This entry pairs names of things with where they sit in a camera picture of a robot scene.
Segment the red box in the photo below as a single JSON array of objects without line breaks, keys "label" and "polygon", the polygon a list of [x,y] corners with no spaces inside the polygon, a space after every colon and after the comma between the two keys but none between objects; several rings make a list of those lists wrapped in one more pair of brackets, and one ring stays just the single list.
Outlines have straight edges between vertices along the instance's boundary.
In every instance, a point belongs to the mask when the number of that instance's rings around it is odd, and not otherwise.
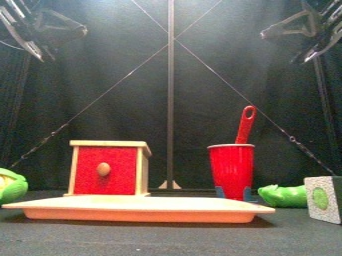
[{"label": "red box", "polygon": [[149,148],[143,141],[72,140],[66,195],[147,195]]}]

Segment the wooden tray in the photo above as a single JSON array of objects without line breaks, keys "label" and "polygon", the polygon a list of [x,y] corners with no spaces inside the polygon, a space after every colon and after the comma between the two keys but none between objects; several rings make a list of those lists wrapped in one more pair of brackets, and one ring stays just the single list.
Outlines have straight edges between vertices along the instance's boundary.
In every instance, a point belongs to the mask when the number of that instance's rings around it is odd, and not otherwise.
[{"label": "wooden tray", "polygon": [[82,195],[2,205],[30,219],[247,223],[272,208],[223,198]]}]

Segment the green sticker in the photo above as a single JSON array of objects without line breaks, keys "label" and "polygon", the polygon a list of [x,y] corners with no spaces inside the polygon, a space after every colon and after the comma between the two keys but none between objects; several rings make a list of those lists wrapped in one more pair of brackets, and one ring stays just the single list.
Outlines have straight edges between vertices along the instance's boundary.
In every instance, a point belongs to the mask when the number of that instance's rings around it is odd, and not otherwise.
[{"label": "green sticker", "polygon": [[312,191],[314,204],[320,210],[326,210],[328,206],[328,197],[322,188],[315,188]]}]

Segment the red plastic cup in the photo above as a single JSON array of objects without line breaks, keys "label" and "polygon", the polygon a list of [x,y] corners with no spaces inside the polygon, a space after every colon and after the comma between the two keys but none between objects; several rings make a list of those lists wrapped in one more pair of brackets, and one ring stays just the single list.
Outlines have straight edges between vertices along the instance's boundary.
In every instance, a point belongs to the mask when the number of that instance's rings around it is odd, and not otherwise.
[{"label": "red plastic cup", "polygon": [[212,145],[208,152],[217,196],[243,201],[252,184],[253,145]]}]

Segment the red spatula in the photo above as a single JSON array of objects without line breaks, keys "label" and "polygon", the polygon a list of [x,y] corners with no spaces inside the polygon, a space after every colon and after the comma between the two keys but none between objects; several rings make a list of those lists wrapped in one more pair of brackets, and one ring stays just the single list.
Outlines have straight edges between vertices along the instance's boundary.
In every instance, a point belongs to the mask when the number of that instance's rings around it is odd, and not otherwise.
[{"label": "red spatula", "polygon": [[237,131],[235,144],[247,144],[255,115],[256,115],[255,107],[253,106],[247,106],[243,109],[243,112],[241,112],[240,126],[239,126],[239,131]]}]

